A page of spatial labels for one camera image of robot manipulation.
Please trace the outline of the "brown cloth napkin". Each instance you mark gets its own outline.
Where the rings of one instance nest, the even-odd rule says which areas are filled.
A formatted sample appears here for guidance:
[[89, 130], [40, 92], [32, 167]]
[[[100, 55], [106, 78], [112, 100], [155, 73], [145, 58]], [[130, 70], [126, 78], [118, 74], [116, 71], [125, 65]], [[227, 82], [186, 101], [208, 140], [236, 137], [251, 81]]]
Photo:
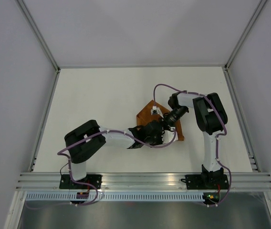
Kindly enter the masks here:
[[[136, 125], [146, 125], [151, 121], [158, 121], [161, 116], [159, 114], [151, 114], [151, 109], [153, 108], [154, 101], [151, 100], [137, 115], [136, 115]], [[177, 140], [184, 141], [183, 131], [181, 127], [180, 120], [175, 123], [175, 128], [177, 131]]]

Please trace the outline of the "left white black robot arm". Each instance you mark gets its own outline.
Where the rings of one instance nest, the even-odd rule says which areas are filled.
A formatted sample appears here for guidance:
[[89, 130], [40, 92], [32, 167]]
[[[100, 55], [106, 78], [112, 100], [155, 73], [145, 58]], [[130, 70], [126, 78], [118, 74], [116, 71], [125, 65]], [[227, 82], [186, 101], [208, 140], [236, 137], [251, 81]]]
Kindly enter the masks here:
[[70, 183], [77, 189], [86, 186], [86, 161], [103, 146], [125, 149], [139, 149], [145, 144], [160, 146], [165, 143], [164, 134], [165, 130], [158, 121], [117, 131], [101, 127], [96, 120], [89, 120], [64, 137], [71, 163]]

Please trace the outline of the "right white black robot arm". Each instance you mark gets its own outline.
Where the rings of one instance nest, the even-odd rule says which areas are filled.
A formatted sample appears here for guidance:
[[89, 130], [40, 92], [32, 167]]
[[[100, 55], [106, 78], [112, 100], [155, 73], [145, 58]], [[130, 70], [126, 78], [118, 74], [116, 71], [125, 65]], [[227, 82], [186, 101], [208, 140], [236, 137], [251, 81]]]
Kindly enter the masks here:
[[164, 118], [167, 124], [173, 126], [189, 108], [192, 108], [197, 126], [203, 133], [204, 161], [201, 173], [185, 175], [181, 181], [186, 184], [188, 190], [228, 189], [228, 177], [224, 174], [224, 167], [219, 164], [220, 137], [227, 133], [225, 125], [228, 116], [219, 95], [177, 92], [170, 96], [168, 105], [172, 111]]

